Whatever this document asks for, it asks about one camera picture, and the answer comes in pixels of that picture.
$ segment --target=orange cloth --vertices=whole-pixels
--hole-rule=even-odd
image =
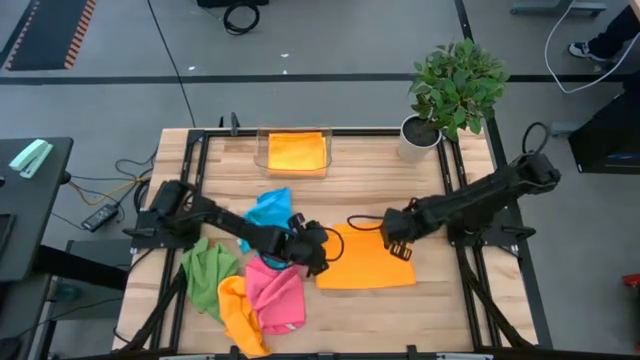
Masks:
[[[269,134],[270,175],[325,176],[327,144],[320,132]]]
[[[225,335],[233,339],[249,358],[270,355],[262,342],[262,333],[256,312],[247,298],[246,282],[242,276],[229,276],[218,285],[220,319]]]
[[[384,248],[379,231],[359,231],[346,224],[333,228],[344,239],[344,253],[329,264],[328,270],[316,276],[319,289],[375,289],[416,283],[411,262],[391,255]],[[329,240],[322,246],[328,258],[335,257],[340,252],[340,240],[333,232],[327,234]]]

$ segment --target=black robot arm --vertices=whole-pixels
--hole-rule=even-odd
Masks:
[[[523,154],[509,166],[449,195],[414,199],[402,210],[387,209],[380,231],[385,248],[404,260],[413,243],[442,225],[455,222],[469,233],[491,223],[495,213],[525,194],[553,190],[560,172],[539,152]]]
[[[157,214],[161,230],[176,236],[199,234],[201,225],[207,223],[245,239],[262,256],[307,266],[308,275],[329,268],[322,247],[327,233],[317,221],[305,224],[304,217],[296,214],[289,219],[289,229],[259,226],[193,193],[191,185],[176,180],[162,184],[149,209]]]

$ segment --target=sneaker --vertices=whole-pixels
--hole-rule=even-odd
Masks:
[[[600,61],[600,62],[611,61],[611,58],[605,59],[605,58],[601,58],[599,56],[593,55],[593,53],[589,51],[588,43],[571,43],[569,45],[569,53],[575,57],[579,57],[582,59],[591,59],[591,60]]]

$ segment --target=clear plastic container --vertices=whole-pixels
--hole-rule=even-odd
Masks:
[[[331,165],[331,129],[259,129],[255,164],[270,177],[324,178]]]

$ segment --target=concrete floor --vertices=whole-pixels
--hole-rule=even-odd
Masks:
[[[0,44],[27,3],[0,2]],[[242,37],[227,35],[192,0],[152,4],[183,76],[409,73],[413,60],[435,45],[462,38],[449,0],[273,0],[263,8],[256,31]],[[465,1],[476,41],[506,60],[512,74],[546,74],[542,51],[556,18],[514,17],[509,4]],[[607,4],[610,10],[595,20],[576,17],[560,27],[550,53],[558,73],[593,73],[593,63],[571,58],[564,49],[568,41],[588,39],[606,27],[626,2]],[[629,60],[619,71],[635,71],[635,64]],[[173,74],[145,0],[98,1],[71,70],[0,71],[0,77]],[[185,91],[202,127],[216,126],[231,111],[243,126],[397,126],[411,112],[408,86],[403,81],[245,82],[188,84]],[[620,91],[620,84],[605,83],[567,96],[552,83],[509,84],[496,106],[507,158],[518,154],[531,122],[585,122]],[[0,109],[3,138],[73,137],[69,171],[84,176],[117,175],[113,163],[146,159],[161,129],[191,126],[177,84],[0,86]],[[562,139],[550,141],[546,153],[562,171],[562,183],[553,196],[528,197],[520,204],[525,224],[538,230],[530,247],[554,346],[630,353],[640,339],[639,314],[620,276],[640,270],[636,177],[578,174]],[[83,184],[98,191],[113,187]],[[120,229],[134,222],[129,201],[125,208],[122,224],[95,234],[52,218],[44,242],[62,248],[68,239],[121,237]],[[79,223],[93,210],[62,187],[54,211]],[[104,353],[114,325],[115,320],[61,323],[52,349],[64,356]]]

